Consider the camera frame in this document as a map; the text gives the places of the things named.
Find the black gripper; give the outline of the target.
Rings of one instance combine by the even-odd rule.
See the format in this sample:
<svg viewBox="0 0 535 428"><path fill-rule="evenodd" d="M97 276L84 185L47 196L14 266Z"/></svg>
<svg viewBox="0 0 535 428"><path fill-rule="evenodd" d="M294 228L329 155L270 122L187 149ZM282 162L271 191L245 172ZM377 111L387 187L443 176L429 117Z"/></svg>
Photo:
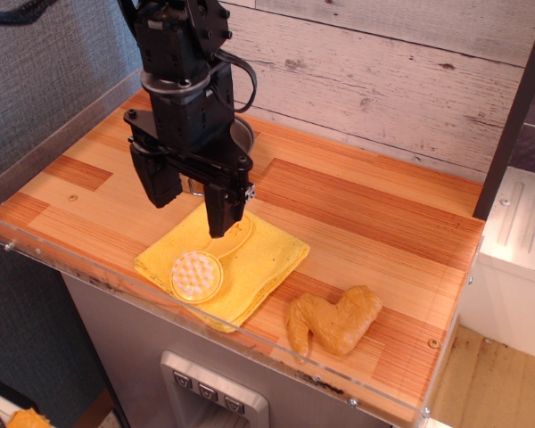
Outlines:
<svg viewBox="0 0 535 428"><path fill-rule="evenodd" d="M163 208L183 192L180 175L194 178L204 184L210 237L223 237L242 219L255 191L251 157L230 136L238 113L230 63L213 62L190 77L171 80L145 71L141 83L151 108L129 110L124 120L149 201Z"/></svg>

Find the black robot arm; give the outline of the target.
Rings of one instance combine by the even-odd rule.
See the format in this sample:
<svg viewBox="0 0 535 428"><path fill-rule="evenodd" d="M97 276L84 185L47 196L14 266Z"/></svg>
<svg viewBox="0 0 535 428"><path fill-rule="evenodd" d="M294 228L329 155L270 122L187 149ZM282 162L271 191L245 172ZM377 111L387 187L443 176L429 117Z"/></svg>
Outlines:
<svg viewBox="0 0 535 428"><path fill-rule="evenodd" d="M122 1L139 48L148 111L130 110L129 148L149 200L162 208L183 191L182 179L202 184L210 236L219 238L243 217L254 186L250 155L235 138L232 68L253 69L223 50L231 38L229 11L217 1Z"/></svg>

